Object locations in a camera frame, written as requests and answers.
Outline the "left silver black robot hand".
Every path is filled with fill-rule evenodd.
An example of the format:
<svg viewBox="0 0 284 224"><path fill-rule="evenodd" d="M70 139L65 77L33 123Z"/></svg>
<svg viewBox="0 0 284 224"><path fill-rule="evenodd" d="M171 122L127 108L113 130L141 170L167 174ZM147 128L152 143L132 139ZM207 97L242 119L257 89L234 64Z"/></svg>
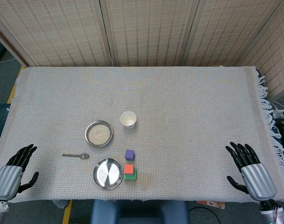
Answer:
<svg viewBox="0 0 284 224"><path fill-rule="evenodd" d="M36 149L37 147L33 144L23 147L9 159L6 165L1 167L0 201L10 201L15 198L18 193L22 193L34 186L39 176L38 172L35 172L32 179L26 184L21 184L21 179Z"/></svg>

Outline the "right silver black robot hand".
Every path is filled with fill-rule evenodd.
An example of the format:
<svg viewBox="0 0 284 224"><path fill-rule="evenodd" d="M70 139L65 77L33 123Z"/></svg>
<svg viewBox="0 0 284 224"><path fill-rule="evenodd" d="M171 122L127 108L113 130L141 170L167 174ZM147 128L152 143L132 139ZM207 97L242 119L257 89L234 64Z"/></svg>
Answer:
<svg viewBox="0 0 284 224"><path fill-rule="evenodd" d="M242 185L231 176L227 176L229 183L235 189L250 195L255 201L263 202L274 199L277 189L254 149L248 144L230 142L230 145L226 146L226 150L233 158L244 181Z"/></svg>

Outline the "small metal spoon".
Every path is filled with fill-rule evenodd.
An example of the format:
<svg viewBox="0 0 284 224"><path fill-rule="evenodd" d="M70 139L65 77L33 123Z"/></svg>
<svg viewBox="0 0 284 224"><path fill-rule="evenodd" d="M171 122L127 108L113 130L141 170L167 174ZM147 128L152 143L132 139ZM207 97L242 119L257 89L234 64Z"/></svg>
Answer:
<svg viewBox="0 0 284 224"><path fill-rule="evenodd" d="M63 157L76 157L80 158L82 160L87 160L90 158L89 154L87 153L81 153L81 154L62 154Z"/></svg>

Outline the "flat steel plate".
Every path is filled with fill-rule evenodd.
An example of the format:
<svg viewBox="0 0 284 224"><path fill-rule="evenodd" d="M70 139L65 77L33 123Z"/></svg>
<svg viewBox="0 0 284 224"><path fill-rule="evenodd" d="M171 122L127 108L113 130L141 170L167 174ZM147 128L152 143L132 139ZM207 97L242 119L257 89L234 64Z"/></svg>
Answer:
<svg viewBox="0 0 284 224"><path fill-rule="evenodd" d="M104 158L93 169L94 183L101 189L116 188L123 179L122 165L113 158Z"/></svg>

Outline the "white rice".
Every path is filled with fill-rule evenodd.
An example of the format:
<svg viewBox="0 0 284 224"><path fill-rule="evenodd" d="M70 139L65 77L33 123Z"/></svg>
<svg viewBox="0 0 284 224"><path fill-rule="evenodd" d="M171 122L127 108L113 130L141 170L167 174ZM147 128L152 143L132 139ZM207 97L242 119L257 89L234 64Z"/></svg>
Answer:
<svg viewBox="0 0 284 224"><path fill-rule="evenodd" d="M89 133L88 139L94 145L102 145L110 138L110 130L104 124L94 125Z"/></svg>

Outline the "steel bowl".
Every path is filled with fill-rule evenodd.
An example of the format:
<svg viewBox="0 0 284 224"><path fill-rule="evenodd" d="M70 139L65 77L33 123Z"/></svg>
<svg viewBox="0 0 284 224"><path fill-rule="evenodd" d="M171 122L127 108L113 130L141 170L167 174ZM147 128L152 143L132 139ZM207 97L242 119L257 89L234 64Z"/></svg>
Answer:
<svg viewBox="0 0 284 224"><path fill-rule="evenodd" d="M94 145L94 144L92 144L92 143L89 141L89 139L88 139L88 133L89 133L90 129L91 129L94 125L97 125L97 124L104 124L104 125L106 125L106 126L109 128L109 130L110 130L110 138L107 140L106 143L104 143L104 144L102 144L102 145ZM102 121L102 120L98 120L98 121L95 121L95 122L91 123L91 124L86 128L86 130L85 130L85 140L86 140L86 142L87 142L88 144L92 145L93 147L103 147L103 146L107 145L107 144L110 142L110 140L112 139L112 136L113 136L113 129L112 129L112 127L111 127L107 122Z"/></svg>

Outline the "white paper cup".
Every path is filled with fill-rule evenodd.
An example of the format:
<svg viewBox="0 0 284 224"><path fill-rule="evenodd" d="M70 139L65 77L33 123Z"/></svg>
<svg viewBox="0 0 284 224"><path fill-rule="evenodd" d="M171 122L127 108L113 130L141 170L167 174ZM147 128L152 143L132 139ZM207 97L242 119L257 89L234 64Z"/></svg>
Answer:
<svg viewBox="0 0 284 224"><path fill-rule="evenodd" d="M120 121L125 128L131 129L135 126L137 121L136 114L132 111L126 111L120 116Z"/></svg>

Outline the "orange printed package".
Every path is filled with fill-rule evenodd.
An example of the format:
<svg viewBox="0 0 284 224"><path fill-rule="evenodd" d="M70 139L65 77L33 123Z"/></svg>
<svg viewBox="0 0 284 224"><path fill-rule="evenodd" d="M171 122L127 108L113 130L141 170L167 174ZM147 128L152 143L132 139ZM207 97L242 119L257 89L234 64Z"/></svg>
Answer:
<svg viewBox="0 0 284 224"><path fill-rule="evenodd" d="M216 201L196 201L196 203L207 205L211 207L215 207L218 209L224 209L225 208L225 202L216 202Z"/></svg>

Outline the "white woven tablecloth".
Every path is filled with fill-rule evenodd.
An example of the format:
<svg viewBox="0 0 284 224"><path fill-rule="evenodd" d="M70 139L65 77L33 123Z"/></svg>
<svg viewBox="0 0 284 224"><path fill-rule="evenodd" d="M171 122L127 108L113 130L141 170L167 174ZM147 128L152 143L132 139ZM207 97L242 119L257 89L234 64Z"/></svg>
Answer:
<svg viewBox="0 0 284 224"><path fill-rule="evenodd" d="M257 153L284 201L284 150L255 67L31 67L17 79L0 168L37 147L13 202L250 202L231 142Z"/></svg>

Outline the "green foam cube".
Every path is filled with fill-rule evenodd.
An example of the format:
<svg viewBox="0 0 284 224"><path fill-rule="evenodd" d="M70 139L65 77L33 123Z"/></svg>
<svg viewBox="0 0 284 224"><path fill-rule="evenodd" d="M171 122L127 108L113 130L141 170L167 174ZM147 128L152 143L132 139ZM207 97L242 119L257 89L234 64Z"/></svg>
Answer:
<svg viewBox="0 0 284 224"><path fill-rule="evenodd" d="M123 175L123 178L125 180L136 180L136 167L134 167L134 172L132 175L129 175L129 174L124 174Z"/></svg>

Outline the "woven bamboo screen panel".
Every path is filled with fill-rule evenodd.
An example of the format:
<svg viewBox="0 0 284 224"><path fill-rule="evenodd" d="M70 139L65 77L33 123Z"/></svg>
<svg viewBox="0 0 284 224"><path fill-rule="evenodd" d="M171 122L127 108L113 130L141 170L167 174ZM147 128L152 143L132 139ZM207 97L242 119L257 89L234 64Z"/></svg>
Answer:
<svg viewBox="0 0 284 224"><path fill-rule="evenodd" d="M102 0L0 0L0 42L24 67L112 66Z"/></svg>
<svg viewBox="0 0 284 224"><path fill-rule="evenodd" d="M99 0L113 66L180 66L200 0Z"/></svg>
<svg viewBox="0 0 284 224"><path fill-rule="evenodd" d="M235 66L282 0L197 0L182 66Z"/></svg>
<svg viewBox="0 0 284 224"><path fill-rule="evenodd" d="M265 76L268 97L276 101L284 95L284 0L258 32L239 66L255 66Z"/></svg>

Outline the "blue padded seat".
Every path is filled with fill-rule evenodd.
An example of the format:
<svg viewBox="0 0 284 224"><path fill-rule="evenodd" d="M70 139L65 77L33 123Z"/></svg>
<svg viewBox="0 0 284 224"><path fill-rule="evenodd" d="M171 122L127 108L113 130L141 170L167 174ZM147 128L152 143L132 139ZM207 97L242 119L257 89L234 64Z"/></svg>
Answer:
<svg viewBox="0 0 284 224"><path fill-rule="evenodd" d="M94 200L90 224L190 224L188 202Z"/></svg>

